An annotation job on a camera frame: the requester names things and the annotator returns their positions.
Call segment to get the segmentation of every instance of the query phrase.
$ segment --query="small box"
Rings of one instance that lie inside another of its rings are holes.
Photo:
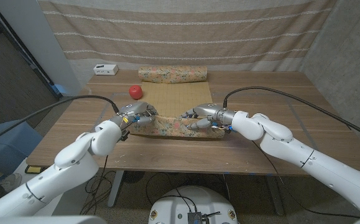
[[[98,64],[93,70],[96,75],[115,75],[118,72],[118,66]]]

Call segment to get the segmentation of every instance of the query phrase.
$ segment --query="blue chair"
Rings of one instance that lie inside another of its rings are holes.
[[[0,124],[0,131],[16,121]],[[42,136],[26,122],[0,136],[0,172],[11,174],[42,140]]]

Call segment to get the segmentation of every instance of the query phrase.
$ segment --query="gray wall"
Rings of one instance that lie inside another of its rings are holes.
[[[342,118],[360,126],[360,1],[338,0],[300,71]]]
[[[82,86],[36,0],[0,0],[0,12],[64,96]]]

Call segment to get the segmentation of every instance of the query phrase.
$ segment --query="table leg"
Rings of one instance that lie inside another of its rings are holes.
[[[115,178],[113,179],[111,193],[108,198],[108,207],[113,207],[116,204],[116,197],[119,194],[120,186],[122,184],[124,170],[117,170]]]
[[[275,177],[266,176],[268,189],[271,193],[272,202],[274,203],[275,212],[277,215],[285,215],[284,206],[282,204],[282,199],[280,198],[280,192],[278,189],[278,183]]]

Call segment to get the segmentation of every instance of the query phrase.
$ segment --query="red apple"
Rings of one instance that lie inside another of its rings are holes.
[[[131,86],[129,89],[129,93],[133,99],[138,100],[142,97],[142,88],[139,85]]]

